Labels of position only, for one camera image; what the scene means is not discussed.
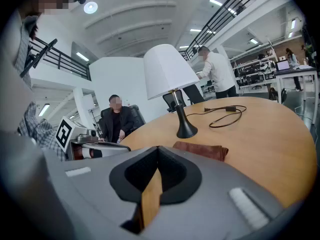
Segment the man in black jacket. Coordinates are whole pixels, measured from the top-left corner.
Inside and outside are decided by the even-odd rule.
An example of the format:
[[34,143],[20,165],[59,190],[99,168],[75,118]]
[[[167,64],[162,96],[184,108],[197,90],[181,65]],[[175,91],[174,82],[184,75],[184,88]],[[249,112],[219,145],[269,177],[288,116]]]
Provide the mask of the man in black jacket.
[[128,106],[122,106],[118,95],[109,98],[110,108],[101,111],[102,139],[107,142],[117,143],[131,133],[134,118]]

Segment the person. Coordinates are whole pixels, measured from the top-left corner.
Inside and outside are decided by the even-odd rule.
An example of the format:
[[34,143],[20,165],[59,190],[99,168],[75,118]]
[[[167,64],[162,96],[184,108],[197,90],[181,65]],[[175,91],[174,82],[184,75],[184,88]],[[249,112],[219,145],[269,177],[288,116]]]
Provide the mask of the person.
[[[36,36],[39,16],[47,9],[62,8],[65,1],[68,0],[25,0],[12,14],[3,30],[0,44],[5,52],[4,55],[18,74],[24,71],[26,61],[30,58],[29,39],[34,39]],[[32,90],[29,73],[26,73],[22,79]],[[58,158],[65,161],[66,155],[55,139],[56,130],[45,119],[38,122],[36,110],[36,103],[32,101],[24,113],[17,133],[33,138],[39,147],[55,151]]]
[[[294,55],[294,53],[289,48],[285,49],[285,53],[286,53],[286,58],[287,58],[287,60],[289,62],[290,69],[292,69],[292,70],[296,69],[300,64],[297,61],[297,58]],[[301,85],[300,85],[300,82],[299,82],[299,77],[298,76],[294,76],[293,80],[294,80],[294,84],[295,84],[295,90],[297,92],[303,91],[303,89],[301,89]]]
[[113,94],[109,98],[110,108],[101,111],[101,141],[118,143],[131,133],[134,117],[128,106],[122,106],[121,98]]
[[217,99],[228,97],[237,97],[236,86],[231,76],[229,65],[226,58],[210,51],[207,47],[200,47],[199,56],[204,61],[203,70],[197,74],[199,79],[209,76],[214,81],[215,95]]
[[312,59],[312,56],[310,52],[307,50],[307,48],[304,45],[301,45],[301,50],[304,50],[304,55],[305,55],[307,64],[311,67],[314,67],[315,66],[314,60]]

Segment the hand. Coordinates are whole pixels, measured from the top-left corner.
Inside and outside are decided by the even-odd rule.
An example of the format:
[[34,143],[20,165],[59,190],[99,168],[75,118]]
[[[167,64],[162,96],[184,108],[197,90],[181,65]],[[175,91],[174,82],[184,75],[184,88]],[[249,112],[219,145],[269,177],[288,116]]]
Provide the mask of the hand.
[[123,130],[120,130],[119,139],[122,141],[126,137],[126,134]]

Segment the railing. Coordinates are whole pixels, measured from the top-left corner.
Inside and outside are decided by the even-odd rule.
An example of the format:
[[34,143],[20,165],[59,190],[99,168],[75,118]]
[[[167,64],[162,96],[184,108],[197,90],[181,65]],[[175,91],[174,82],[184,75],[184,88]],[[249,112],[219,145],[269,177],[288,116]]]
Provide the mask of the railing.
[[222,28],[224,28],[237,15],[245,10],[253,0],[227,0],[212,18],[204,25],[201,32],[195,37],[186,50],[181,50],[180,54],[186,61],[190,60],[207,41],[214,37]]
[[[42,41],[37,37],[31,41],[30,44],[31,52],[34,55],[38,54],[47,45],[45,41]],[[86,65],[81,64],[54,47],[43,58],[43,61],[49,63],[50,65],[57,66],[59,70],[72,73],[76,76],[91,81],[90,71]]]

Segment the man in white shirt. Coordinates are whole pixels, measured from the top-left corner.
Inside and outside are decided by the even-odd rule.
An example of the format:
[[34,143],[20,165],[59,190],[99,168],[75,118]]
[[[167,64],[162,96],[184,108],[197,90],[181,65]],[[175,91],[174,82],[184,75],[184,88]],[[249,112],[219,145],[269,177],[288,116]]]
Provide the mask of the man in white shirt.
[[203,58],[204,68],[197,76],[199,79],[209,77],[214,81],[216,98],[237,97],[235,82],[228,69],[226,58],[219,53],[210,51],[205,46],[200,47],[198,54]]

